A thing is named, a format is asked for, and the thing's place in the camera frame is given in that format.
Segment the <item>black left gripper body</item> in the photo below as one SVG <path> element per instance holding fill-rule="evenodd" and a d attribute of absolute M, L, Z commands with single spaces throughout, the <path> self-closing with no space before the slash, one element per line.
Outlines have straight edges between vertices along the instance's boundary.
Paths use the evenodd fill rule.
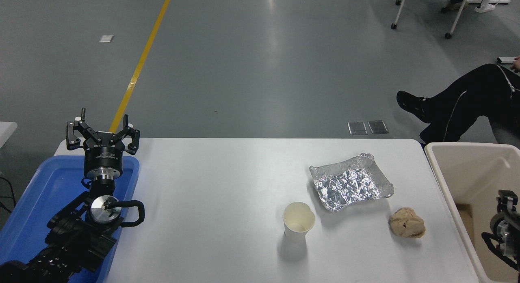
<path fill-rule="evenodd" d="M 84 176 L 86 178 L 119 178 L 123 173 L 124 143 L 108 132 L 99 132 L 101 143 L 89 138 L 84 142 Z"/>

